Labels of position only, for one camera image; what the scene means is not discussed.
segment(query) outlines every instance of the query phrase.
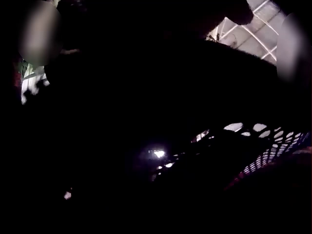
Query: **ceiling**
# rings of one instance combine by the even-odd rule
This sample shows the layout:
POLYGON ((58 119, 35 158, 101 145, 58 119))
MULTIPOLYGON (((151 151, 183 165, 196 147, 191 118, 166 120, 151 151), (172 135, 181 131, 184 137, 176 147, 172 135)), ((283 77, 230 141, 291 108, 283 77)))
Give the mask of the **ceiling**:
POLYGON ((276 65, 278 33, 285 15, 269 0, 247 0, 254 13, 248 25, 239 26, 225 18, 216 28, 219 43, 258 56, 276 65))

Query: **bright light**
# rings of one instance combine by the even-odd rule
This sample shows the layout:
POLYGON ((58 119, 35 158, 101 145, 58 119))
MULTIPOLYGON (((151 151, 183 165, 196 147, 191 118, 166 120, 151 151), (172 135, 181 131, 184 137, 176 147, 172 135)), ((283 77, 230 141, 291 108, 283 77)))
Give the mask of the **bright light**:
POLYGON ((68 200, 69 198, 71 198, 71 193, 70 192, 66 192, 65 195, 64 195, 64 198, 66 200, 68 200))
POLYGON ((165 154, 165 152, 164 151, 157 151, 157 152, 154 152, 154 154, 156 154, 157 157, 161 158, 165 154))
POLYGON ((168 163, 167 165, 165 165, 166 167, 172 167, 173 163, 168 163))

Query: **white ceiling beam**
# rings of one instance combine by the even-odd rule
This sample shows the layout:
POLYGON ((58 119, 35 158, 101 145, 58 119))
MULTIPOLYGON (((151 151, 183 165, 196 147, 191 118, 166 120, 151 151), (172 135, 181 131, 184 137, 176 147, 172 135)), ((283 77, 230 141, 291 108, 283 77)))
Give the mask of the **white ceiling beam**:
POLYGON ((273 28, 271 25, 269 25, 268 22, 266 22, 266 21, 264 21, 263 19, 261 19, 257 14, 254 14, 254 16, 256 16, 259 20, 261 20, 262 22, 264 22, 270 29, 272 29, 272 30, 278 35, 277 31, 275 31, 274 28, 273 28))
MULTIPOLYGON (((267 4, 269 0, 265 0, 261 5, 259 5, 256 9, 252 11, 252 13, 256 13, 258 10, 260 10, 265 4, 267 4)), ((220 35, 220 41, 225 38, 229 33, 231 33, 238 25, 236 24, 233 28, 231 28, 229 31, 227 31, 223 36, 220 35)))
MULTIPOLYGON (((277 46, 275 46, 275 47, 271 50, 271 52, 273 52, 274 50, 276 50, 276 48, 277 48, 277 46)), ((269 54, 270 54, 270 53, 267 52, 264 56, 261 57, 261 59, 264 59, 264 58, 267 57, 269 54)))
POLYGON ((265 46, 265 44, 255 35, 253 34, 245 25, 241 25, 241 27, 243 29, 245 29, 247 32, 250 33, 250 35, 252 35, 259 43, 260 45, 263 46, 263 48, 274 58, 274 60, 276 61, 276 57, 274 54, 272 54, 272 52, 265 46))

